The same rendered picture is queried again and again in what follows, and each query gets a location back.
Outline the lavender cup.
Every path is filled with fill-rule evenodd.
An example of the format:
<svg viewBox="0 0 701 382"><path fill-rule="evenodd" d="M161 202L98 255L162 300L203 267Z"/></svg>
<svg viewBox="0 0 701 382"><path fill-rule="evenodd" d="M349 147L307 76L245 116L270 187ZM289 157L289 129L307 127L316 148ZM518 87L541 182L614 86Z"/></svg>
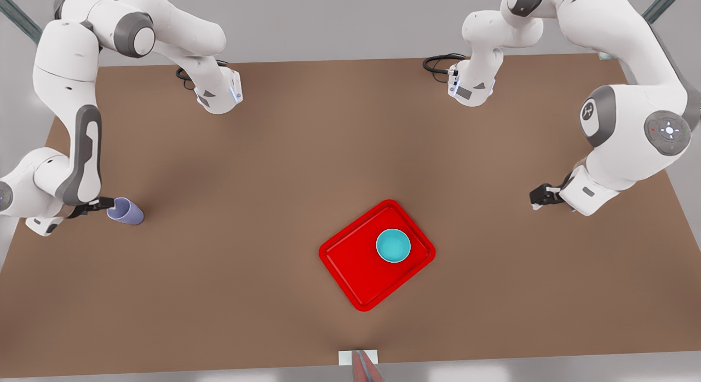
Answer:
<svg viewBox="0 0 701 382"><path fill-rule="evenodd" d="M113 200L114 206L107 209L109 218L116 222L138 225L143 222L143 211L128 198L119 197Z"/></svg>

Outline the teal bowl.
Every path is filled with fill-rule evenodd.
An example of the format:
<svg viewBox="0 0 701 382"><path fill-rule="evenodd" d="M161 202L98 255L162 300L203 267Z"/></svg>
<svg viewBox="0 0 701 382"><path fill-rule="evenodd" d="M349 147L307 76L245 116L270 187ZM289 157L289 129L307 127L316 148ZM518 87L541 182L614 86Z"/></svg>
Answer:
<svg viewBox="0 0 701 382"><path fill-rule="evenodd" d="M388 228L376 238L376 252L388 263L400 263L411 252L411 241L408 235L397 228Z"/></svg>

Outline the red tray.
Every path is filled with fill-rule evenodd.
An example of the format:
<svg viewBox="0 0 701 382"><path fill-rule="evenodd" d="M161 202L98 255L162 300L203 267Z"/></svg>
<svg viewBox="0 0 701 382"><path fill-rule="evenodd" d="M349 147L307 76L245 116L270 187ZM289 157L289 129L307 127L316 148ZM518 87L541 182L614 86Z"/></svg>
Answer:
<svg viewBox="0 0 701 382"><path fill-rule="evenodd" d="M379 257L376 238L388 228L408 235L411 252L400 263ZM326 240L319 257L349 302L369 311L435 259L433 243L395 200L384 200Z"/></svg>

